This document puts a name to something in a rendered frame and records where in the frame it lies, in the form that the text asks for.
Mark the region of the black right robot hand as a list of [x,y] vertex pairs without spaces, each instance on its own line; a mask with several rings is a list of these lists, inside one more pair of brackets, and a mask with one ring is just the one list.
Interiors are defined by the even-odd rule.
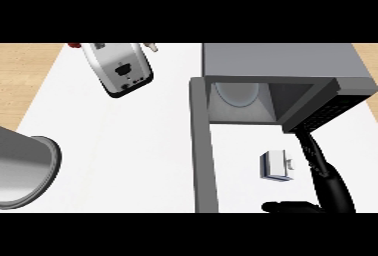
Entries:
[[319,205],[307,201],[265,202],[261,209],[268,213],[354,213],[350,192],[335,167],[327,163],[310,132],[296,130],[304,157],[308,162]]

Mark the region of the white blue milk carton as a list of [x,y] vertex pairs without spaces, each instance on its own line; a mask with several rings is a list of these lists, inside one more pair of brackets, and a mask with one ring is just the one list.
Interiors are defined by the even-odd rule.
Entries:
[[294,158],[285,150],[270,150],[260,156],[260,177],[286,182],[294,179]]

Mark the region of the grey microwave door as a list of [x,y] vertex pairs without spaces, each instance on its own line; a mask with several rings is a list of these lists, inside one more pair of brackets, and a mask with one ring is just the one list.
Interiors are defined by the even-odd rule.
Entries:
[[195,212],[217,213],[218,199],[209,134],[205,80],[189,82],[190,134],[193,159]]

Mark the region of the glass microwave turntable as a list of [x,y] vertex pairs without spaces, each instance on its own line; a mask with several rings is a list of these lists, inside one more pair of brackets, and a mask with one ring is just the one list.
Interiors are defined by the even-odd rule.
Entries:
[[223,101],[233,107],[249,106],[258,96],[258,83],[217,83],[215,90]]

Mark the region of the grey microwave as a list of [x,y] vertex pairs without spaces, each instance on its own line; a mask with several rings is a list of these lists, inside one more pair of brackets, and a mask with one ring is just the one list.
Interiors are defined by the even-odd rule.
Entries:
[[[378,93],[351,44],[205,43],[202,45],[209,122],[279,125],[314,131]],[[217,83],[258,83],[254,103],[230,106]]]

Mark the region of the white silver toaster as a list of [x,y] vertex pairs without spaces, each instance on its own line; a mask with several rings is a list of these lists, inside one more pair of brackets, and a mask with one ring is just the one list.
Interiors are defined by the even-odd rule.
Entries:
[[153,71],[137,43],[82,43],[81,49],[112,98],[152,82]]

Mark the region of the silver metal cylinder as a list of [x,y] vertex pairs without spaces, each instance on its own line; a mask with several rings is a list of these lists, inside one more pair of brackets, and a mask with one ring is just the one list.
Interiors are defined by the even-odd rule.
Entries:
[[57,143],[0,127],[0,210],[29,204],[50,187],[62,163]]

